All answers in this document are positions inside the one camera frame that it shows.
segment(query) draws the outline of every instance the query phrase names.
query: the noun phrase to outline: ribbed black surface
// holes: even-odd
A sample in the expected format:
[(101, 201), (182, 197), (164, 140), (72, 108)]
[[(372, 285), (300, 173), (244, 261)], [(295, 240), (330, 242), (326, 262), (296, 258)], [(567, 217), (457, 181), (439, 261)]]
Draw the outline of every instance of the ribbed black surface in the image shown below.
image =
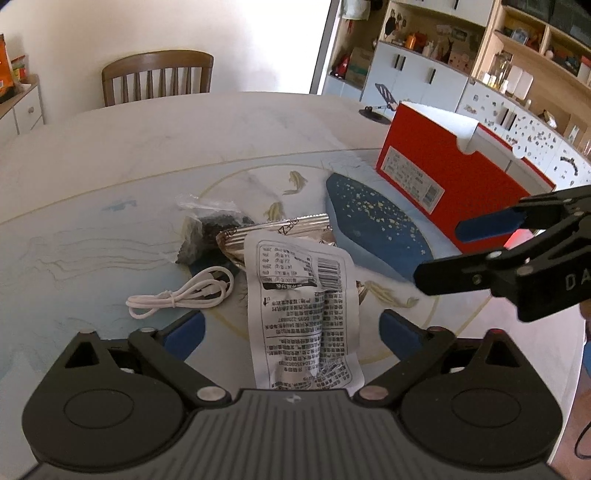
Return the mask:
[(43, 465), (27, 480), (557, 480), (546, 465), (477, 473), (415, 447), (385, 410), (361, 408), (344, 391), (245, 391), (234, 405), (199, 413), (159, 458), (91, 475)]

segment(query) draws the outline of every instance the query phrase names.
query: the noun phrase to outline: wooden chair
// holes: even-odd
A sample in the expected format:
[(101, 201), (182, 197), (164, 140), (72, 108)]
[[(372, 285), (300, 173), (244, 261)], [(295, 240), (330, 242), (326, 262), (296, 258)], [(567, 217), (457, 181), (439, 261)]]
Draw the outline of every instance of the wooden chair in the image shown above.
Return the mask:
[(129, 93), (127, 85), (127, 75), (134, 75), (134, 97), (133, 100), (141, 100), (142, 92), (139, 80), (141, 72), (147, 72), (146, 96), (144, 98), (154, 98), (154, 79), (152, 71), (160, 71), (160, 81), (158, 82), (158, 97), (166, 96), (166, 69), (172, 69), (172, 95), (178, 95), (178, 70), (187, 69), (186, 81), (184, 82), (184, 92), (191, 93), (191, 69), (201, 68), (201, 79), (199, 82), (199, 93), (209, 92), (212, 82), (213, 56), (209, 53), (196, 50), (164, 50), (152, 51), (148, 53), (139, 53), (131, 57), (125, 57), (114, 61), (103, 69), (103, 94), (105, 97), (105, 106), (115, 104), (115, 91), (113, 88), (113, 79), (121, 77), (122, 80), (122, 103), (129, 102)]

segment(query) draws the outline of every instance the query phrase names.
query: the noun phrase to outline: open box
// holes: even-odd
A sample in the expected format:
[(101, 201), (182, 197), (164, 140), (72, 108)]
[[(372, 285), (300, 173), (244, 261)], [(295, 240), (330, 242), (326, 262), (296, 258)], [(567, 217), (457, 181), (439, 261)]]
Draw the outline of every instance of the open box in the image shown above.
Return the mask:
[(416, 103), (398, 107), (376, 169), (462, 252), (500, 248), (510, 235), (462, 243), (460, 221), (555, 188), (478, 120)]

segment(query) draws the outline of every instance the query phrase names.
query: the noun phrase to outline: white usb cable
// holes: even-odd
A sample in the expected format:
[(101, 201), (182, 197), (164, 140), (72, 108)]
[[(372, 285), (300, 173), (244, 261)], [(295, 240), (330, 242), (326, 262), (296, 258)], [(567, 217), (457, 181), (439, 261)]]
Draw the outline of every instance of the white usb cable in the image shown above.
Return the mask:
[[(230, 282), (216, 280), (212, 273), (224, 273)], [(210, 267), (199, 272), (177, 291), (163, 291), (158, 295), (133, 295), (125, 304), (129, 307), (129, 314), (137, 320), (142, 320), (153, 315), (160, 309), (181, 307), (185, 309), (210, 309), (227, 298), (234, 288), (234, 276), (223, 267)], [(209, 295), (219, 296), (206, 300)], [(138, 314), (134, 309), (148, 310)]]

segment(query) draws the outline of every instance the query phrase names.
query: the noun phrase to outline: marble tabletop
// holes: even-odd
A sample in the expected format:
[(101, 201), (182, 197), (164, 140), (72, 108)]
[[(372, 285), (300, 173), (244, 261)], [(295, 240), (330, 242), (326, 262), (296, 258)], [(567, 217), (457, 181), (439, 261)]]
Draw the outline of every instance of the marble tabletop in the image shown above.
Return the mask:
[[(44, 127), (0, 153), (0, 480), (33, 465), (22, 408), (77, 331), (123, 338), (185, 313), (168, 309), (139, 321), (124, 304), (129, 295), (175, 289), (190, 277), (174, 263), (187, 215), (177, 206), (180, 194), (234, 201), (257, 222), (281, 202), (291, 218), (324, 212), (324, 183), (337, 172), (394, 202), (435, 257), (457, 252), (374, 172), (387, 128), (357, 107), (257, 93), (146, 100)], [(285, 195), (292, 171), (306, 188)], [(357, 279), (373, 285), (360, 309), (366, 381), (397, 362), (378, 334), (380, 313), (392, 308), (417, 325), (461, 336), (507, 330), (568, 416), (584, 341), (576, 309), (525, 325), (487, 291), (426, 297), (362, 268)], [(205, 339), (187, 359), (233, 393), (254, 386), (245, 293), (239, 275), (236, 293), (206, 312)]]

